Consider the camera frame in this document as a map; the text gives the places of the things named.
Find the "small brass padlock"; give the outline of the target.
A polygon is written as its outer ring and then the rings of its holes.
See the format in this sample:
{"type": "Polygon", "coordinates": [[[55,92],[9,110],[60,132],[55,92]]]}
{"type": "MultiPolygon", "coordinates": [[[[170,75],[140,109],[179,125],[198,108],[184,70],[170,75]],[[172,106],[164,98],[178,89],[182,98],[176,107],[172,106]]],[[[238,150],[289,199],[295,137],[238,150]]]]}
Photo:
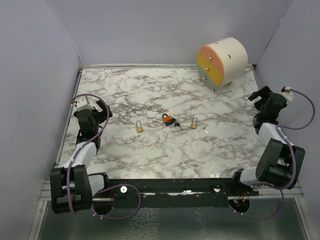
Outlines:
{"type": "Polygon", "coordinates": [[[137,121],[136,121],[136,131],[137,131],[138,133],[142,133],[142,132],[144,131],[143,126],[142,126],[142,123],[141,123],[140,120],[137,120],[137,121]]]}

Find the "orange black padlock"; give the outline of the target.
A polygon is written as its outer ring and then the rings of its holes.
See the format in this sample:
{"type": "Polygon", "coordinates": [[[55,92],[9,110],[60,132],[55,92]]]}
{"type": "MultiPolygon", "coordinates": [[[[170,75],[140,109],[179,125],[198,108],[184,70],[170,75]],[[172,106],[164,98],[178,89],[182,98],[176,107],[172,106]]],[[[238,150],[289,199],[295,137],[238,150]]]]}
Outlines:
{"type": "Polygon", "coordinates": [[[164,113],[161,117],[162,117],[162,120],[163,120],[165,126],[167,126],[167,127],[177,121],[176,118],[174,118],[171,115],[168,115],[166,113],[164,113]]]}

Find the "silver keys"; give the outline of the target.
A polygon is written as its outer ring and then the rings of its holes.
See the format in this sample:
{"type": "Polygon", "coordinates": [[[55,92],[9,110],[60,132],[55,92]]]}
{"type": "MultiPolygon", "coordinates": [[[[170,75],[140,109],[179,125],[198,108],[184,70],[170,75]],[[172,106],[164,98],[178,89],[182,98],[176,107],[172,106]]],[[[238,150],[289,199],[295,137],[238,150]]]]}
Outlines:
{"type": "Polygon", "coordinates": [[[202,128],[202,131],[205,132],[205,133],[207,133],[207,134],[209,133],[209,132],[207,131],[207,129],[206,129],[206,126],[204,126],[204,127],[202,128]]]}

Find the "black keys of orange padlock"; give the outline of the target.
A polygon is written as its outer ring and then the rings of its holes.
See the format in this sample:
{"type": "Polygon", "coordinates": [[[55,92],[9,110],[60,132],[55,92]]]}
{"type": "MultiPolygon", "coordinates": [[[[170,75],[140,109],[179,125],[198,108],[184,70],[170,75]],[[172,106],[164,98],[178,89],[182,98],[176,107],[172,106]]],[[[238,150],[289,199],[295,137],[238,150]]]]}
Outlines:
{"type": "Polygon", "coordinates": [[[183,130],[183,128],[181,127],[181,124],[179,122],[175,122],[174,123],[174,127],[173,127],[173,131],[176,132],[176,130],[183,130]]]}

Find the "brass long-shackle padlock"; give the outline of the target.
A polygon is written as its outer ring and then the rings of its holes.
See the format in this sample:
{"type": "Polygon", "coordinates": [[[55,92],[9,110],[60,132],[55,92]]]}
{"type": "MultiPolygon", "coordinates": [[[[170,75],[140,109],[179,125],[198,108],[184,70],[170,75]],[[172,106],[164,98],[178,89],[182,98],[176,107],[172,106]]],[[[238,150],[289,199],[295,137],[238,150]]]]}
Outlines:
{"type": "Polygon", "coordinates": [[[197,129],[197,125],[198,125],[198,118],[197,117],[193,117],[191,124],[190,124],[190,128],[193,130],[197,129]]]}

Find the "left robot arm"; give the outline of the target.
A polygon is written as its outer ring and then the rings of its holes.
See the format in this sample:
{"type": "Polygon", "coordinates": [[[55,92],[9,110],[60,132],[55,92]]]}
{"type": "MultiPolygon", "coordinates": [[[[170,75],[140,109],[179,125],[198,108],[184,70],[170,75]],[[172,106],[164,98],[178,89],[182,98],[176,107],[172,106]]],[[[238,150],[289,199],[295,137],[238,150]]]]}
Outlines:
{"type": "Polygon", "coordinates": [[[50,172],[51,207],[55,214],[87,210],[95,194],[103,198],[111,190],[105,173],[89,174],[87,168],[101,147],[102,133],[113,114],[102,99],[96,101],[101,108],[98,111],[87,95],[77,97],[72,104],[79,125],[75,151],[62,167],[50,172]]]}

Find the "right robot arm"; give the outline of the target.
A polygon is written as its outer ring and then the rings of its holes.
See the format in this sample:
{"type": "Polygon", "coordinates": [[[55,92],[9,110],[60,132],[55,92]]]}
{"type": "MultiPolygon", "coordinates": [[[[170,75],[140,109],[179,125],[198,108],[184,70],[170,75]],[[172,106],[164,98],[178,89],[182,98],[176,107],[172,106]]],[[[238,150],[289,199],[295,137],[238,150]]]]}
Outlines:
{"type": "Polygon", "coordinates": [[[238,170],[239,178],[230,182],[229,189],[240,196],[248,186],[270,184],[276,189],[290,190],[298,180],[305,157],[305,150],[294,145],[283,134],[277,121],[280,111],[287,107],[287,101],[294,94],[288,89],[281,93],[273,92],[268,86],[253,92],[250,101],[254,103],[257,114],[253,117],[255,132],[265,141],[266,147],[256,167],[238,170]]]}

